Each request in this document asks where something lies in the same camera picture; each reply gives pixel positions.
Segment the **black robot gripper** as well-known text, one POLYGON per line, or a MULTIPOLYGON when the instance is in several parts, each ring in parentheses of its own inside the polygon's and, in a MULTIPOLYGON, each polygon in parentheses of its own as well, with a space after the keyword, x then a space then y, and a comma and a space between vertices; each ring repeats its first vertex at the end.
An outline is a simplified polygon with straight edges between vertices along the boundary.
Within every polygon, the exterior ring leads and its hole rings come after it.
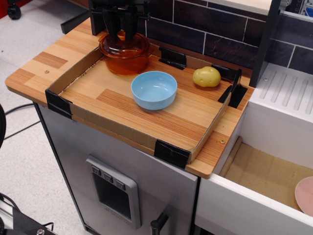
POLYGON ((150 18, 148 0, 90 0, 89 10, 94 16, 101 16, 111 38, 117 39, 123 18, 125 40, 130 41, 137 33, 138 18, 150 18))

